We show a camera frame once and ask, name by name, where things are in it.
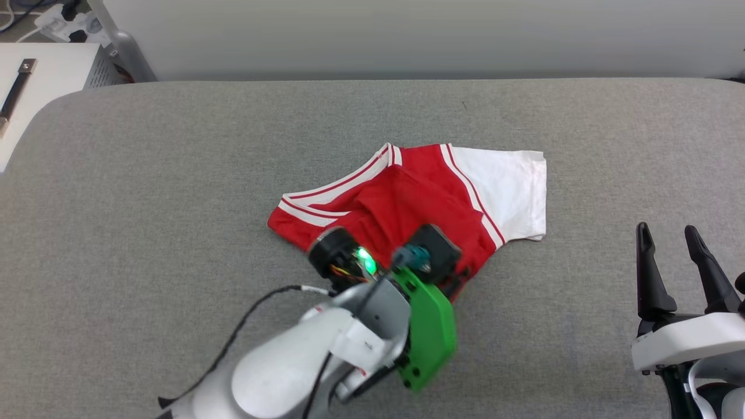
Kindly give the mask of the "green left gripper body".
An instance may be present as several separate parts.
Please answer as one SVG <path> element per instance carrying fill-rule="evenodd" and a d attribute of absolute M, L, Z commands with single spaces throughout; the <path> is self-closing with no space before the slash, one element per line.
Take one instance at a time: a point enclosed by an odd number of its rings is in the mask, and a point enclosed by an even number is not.
<path fill-rule="evenodd" d="M 421 226 L 384 267 L 337 226 L 319 236 L 307 256 L 332 282 L 332 306 L 356 319 L 332 349 L 354 366 L 338 392 L 365 392 L 393 371 L 405 388 L 428 385 L 457 347 L 449 293 L 439 288 L 454 274 L 457 246 L 436 226 Z"/>

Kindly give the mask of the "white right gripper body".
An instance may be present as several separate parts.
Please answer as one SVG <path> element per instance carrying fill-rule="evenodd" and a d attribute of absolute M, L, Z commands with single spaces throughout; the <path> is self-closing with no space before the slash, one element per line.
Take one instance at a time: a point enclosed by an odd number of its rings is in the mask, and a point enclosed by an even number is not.
<path fill-rule="evenodd" d="M 743 349 L 743 317 L 710 313 L 646 333 L 632 345 L 632 361 L 636 371 L 653 371 Z"/>

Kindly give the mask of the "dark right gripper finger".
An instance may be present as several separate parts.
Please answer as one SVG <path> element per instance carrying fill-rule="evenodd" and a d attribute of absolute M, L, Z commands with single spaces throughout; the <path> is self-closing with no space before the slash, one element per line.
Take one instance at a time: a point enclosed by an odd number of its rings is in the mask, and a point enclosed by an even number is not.
<path fill-rule="evenodd" d="M 675 313 L 676 300 L 665 289 L 655 262 L 655 242 L 649 226 L 636 226 L 637 314 L 642 321 L 657 321 Z"/>
<path fill-rule="evenodd" d="M 687 249 L 697 266 L 706 299 L 704 313 L 737 313 L 742 300 L 730 283 L 715 256 L 693 225 L 684 229 Z"/>

